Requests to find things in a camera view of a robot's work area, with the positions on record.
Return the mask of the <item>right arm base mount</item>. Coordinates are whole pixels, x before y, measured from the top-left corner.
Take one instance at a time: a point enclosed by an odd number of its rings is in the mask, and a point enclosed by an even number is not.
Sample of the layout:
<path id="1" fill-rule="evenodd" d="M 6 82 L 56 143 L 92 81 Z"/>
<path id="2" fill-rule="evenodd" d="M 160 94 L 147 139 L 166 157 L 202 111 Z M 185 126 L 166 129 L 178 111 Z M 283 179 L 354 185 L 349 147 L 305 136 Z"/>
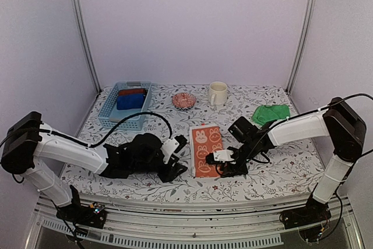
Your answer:
<path id="1" fill-rule="evenodd" d="M 292 229 L 313 223 L 327 222 L 331 217 L 328 204 L 316 201 L 311 195 L 304 206 L 282 211 L 279 220 L 285 229 Z"/>

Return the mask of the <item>green microfibre towel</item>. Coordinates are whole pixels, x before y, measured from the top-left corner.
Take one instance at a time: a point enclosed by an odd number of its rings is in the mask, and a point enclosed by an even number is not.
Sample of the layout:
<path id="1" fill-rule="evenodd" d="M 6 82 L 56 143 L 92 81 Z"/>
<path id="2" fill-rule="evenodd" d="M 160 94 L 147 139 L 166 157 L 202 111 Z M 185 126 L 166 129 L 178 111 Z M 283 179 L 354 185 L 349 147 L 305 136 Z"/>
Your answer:
<path id="1" fill-rule="evenodd" d="M 285 104 L 261 105 L 256 108 L 252 115 L 252 121 L 259 125 L 267 122 L 283 120 L 290 117 L 290 109 Z"/>

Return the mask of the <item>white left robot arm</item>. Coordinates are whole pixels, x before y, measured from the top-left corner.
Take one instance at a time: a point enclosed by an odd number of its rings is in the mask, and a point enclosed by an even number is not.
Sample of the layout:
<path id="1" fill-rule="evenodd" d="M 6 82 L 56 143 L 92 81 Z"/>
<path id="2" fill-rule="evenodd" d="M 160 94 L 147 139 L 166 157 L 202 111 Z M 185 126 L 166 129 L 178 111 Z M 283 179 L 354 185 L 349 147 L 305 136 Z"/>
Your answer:
<path id="1" fill-rule="evenodd" d="M 111 128 L 99 142 L 87 143 L 54 130 L 42 122 L 40 113 L 32 111 L 9 128 L 1 141 L 1 167 L 30 181 L 74 222 L 86 218 L 86 208 L 80 204 L 76 189 L 62 182 L 43 159 L 79 166 L 112 179 L 156 173 L 162 182 L 169 183 L 187 171 L 176 155 L 187 144 L 183 135 L 161 141 L 153 134 L 144 133 L 118 146 L 106 143 L 118 127 Z"/>

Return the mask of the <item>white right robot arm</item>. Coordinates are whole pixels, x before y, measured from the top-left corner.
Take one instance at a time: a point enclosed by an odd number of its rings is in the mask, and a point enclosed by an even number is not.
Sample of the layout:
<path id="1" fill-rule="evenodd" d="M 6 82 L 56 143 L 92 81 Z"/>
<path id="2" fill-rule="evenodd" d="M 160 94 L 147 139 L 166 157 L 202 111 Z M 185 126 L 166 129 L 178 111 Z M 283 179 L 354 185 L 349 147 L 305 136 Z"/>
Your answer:
<path id="1" fill-rule="evenodd" d="M 355 163 L 366 156 L 363 150 L 367 125 L 348 104 L 354 97 L 334 97 L 323 107 L 269 121 L 261 128 L 244 117 L 239 118 L 228 130 L 241 146 L 222 151 L 224 157 L 215 160 L 218 174 L 246 175 L 248 161 L 257 155 L 292 142 L 312 140 L 325 170 L 311 194 L 312 202 L 302 209 L 301 218 L 314 223 L 323 215 L 323 205 L 347 180 Z"/>

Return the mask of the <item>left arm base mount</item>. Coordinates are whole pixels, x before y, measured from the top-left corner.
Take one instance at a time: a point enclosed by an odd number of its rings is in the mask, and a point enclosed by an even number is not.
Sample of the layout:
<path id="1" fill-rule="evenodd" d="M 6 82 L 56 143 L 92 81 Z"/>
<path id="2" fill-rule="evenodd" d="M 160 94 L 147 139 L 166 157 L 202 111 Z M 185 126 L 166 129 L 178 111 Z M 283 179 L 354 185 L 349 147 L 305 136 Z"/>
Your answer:
<path id="1" fill-rule="evenodd" d="M 72 222 L 74 225 L 84 225 L 97 229 L 103 229 L 107 211 L 105 205 L 93 202 L 89 206 L 84 206 L 80 202 L 78 190 L 70 186 L 72 200 L 69 205 L 57 207 L 56 217 L 66 222 Z"/>

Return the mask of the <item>orange rabbit print towel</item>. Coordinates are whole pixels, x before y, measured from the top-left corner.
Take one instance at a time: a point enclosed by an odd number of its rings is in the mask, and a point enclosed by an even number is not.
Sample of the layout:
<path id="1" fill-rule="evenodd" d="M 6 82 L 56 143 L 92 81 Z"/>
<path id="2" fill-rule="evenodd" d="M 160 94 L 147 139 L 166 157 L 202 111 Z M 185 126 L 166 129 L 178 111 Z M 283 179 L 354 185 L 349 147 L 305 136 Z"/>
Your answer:
<path id="1" fill-rule="evenodd" d="M 220 177 L 215 166 L 206 163 L 206 156 L 223 149 L 220 128 L 217 125 L 190 127 L 191 170 L 196 178 Z"/>

